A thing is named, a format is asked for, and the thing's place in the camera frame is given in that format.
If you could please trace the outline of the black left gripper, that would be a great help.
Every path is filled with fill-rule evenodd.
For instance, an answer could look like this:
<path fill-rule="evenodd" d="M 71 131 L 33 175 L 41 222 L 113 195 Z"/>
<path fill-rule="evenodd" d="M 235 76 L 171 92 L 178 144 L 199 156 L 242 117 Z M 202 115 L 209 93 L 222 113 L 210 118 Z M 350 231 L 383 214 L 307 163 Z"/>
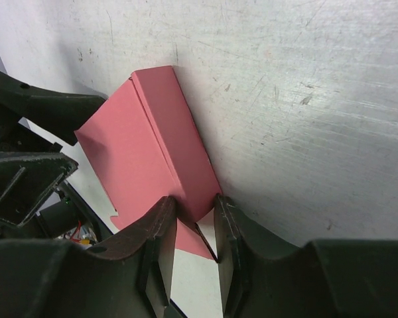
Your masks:
<path fill-rule="evenodd" d="M 74 146 L 78 130 L 103 104 L 99 95 L 61 93 L 0 72 L 0 224 L 22 227 L 78 169 L 62 146 L 27 121 Z"/>

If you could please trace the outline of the pink paper box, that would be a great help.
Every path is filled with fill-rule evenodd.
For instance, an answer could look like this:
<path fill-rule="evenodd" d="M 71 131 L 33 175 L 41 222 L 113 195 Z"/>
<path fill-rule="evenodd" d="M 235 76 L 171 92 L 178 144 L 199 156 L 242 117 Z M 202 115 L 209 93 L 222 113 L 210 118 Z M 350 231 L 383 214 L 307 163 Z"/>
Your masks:
<path fill-rule="evenodd" d="M 171 195 L 180 205 L 177 249 L 211 258 L 195 225 L 221 188 L 171 66 L 134 71 L 75 134 L 118 229 Z"/>

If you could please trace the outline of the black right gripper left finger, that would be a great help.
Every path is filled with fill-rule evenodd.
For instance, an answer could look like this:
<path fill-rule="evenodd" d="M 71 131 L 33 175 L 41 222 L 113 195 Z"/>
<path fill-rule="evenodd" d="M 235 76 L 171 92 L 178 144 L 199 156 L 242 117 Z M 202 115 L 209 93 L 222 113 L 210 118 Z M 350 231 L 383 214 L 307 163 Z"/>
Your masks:
<path fill-rule="evenodd" d="M 178 204 L 160 198 L 90 247 L 0 240 L 0 317 L 163 317 L 170 303 Z"/>

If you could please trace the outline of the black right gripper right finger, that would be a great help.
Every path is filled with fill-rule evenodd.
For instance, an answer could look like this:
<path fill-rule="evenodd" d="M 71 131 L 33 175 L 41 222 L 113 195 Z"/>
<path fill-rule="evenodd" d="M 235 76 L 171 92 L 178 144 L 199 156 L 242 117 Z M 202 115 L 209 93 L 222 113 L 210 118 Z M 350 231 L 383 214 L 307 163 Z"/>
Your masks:
<path fill-rule="evenodd" d="M 230 198 L 214 204 L 224 317 L 398 317 L 398 240 L 297 247 Z"/>

